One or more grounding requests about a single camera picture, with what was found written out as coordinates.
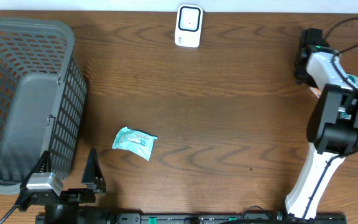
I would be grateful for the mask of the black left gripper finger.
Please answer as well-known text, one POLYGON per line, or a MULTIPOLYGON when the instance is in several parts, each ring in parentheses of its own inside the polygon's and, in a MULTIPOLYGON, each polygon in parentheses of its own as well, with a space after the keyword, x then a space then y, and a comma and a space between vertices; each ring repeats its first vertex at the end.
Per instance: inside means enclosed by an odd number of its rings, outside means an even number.
POLYGON ((26 185, 32 174, 36 173, 49 173, 51 172, 51 157, 49 151, 44 151, 36 165, 26 175, 24 180, 21 182, 20 188, 26 188, 26 185))
POLYGON ((106 181, 99 166, 95 148, 92 148, 89 152, 81 183, 85 184, 86 188, 94 193, 106 192, 106 181))

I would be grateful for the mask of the small orange snack pack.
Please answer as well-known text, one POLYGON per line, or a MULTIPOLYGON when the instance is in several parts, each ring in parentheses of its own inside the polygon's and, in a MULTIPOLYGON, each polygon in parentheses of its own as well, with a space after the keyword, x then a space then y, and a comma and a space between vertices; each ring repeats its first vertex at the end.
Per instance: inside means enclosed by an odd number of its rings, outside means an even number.
POLYGON ((319 98, 321 96, 321 91, 317 88, 309 87, 309 90, 314 94, 315 97, 319 98))

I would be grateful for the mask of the blue mouthwash bottle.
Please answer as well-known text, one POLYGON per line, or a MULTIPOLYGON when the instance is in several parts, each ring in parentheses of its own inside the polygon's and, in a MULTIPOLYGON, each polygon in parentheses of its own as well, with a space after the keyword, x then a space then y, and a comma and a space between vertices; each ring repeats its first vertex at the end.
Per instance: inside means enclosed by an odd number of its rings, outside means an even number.
POLYGON ((353 74, 348 74, 348 80, 358 86, 358 77, 353 74))

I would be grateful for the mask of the light blue tissue pack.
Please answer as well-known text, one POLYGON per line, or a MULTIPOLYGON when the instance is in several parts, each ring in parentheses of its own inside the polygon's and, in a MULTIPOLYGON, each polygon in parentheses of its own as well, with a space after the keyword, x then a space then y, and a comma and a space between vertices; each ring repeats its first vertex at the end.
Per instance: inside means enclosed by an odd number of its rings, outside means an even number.
POLYGON ((130 151, 149 161, 157 139, 157 136, 124 127, 116 134, 112 148, 130 151))

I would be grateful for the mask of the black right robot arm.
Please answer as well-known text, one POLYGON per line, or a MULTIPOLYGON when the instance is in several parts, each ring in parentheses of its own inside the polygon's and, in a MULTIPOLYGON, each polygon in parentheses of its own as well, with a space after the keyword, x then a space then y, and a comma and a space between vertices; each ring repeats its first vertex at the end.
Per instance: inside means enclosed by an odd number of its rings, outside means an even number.
POLYGON ((296 221, 315 220, 336 169, 358 152, 358 85, 341 67, 339 55, 322 30, 309 28, 301 33, 295 78, 321 93, 306 131, 306 162, 285 199, 286 213, 296 221))

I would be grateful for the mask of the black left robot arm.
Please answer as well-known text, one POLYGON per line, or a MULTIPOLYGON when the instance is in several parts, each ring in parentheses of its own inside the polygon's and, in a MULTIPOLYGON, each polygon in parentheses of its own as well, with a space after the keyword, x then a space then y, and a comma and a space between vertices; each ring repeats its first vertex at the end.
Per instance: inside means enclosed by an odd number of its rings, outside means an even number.
POLYGON ((106 191, 94 148, 89 152, 81 183, 86 187, 63 190, 61 179, 52 172, 51 154, 44 151, 22 181, 13 209, 25 212, 31 205, 43 206, 45 214, 39 219, 42 223, 115 223, 112 213, 90 206, 97 194, 106 191))

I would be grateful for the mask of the white barcode scanner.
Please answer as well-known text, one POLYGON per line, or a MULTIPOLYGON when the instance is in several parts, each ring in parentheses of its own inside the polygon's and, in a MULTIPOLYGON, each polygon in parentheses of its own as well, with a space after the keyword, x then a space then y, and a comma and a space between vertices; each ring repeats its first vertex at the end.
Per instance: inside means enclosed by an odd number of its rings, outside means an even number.
POLYGON ((201 7, 182 4, 178 8, 175 26, 175 44, 180 47, 197 48, 201 40, 204 11, 201 7))

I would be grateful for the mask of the grey plastic shopping basket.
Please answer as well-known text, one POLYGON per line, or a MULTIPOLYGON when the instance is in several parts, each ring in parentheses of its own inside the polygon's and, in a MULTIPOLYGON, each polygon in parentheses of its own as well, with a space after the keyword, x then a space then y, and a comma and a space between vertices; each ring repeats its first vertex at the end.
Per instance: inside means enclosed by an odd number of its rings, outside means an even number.
POLYGON ((0 17, 0 194, 18 193, 44 151, 70 173, 88 91, 74 45, 62 22, 0 17))

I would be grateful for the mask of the black mounting rail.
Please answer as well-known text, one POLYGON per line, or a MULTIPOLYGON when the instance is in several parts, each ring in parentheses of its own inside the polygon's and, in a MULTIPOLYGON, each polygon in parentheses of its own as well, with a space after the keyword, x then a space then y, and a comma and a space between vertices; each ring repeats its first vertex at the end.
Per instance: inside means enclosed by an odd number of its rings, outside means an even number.
POLYGON ((320 214, 312 220, 300 220, 298 218, 284 217, 274 213, 262 213, 249 211, 243 215, 240 214, 187 214, 187 215, 158 215, 139 213, 117 213, 100 214, 80 213, 77 217, 64 218, 62 216, 37 215, 36 224, 42 223, 110 223, 110 224, 214 224, 214 223, 346 223, 344 215, 320 214))

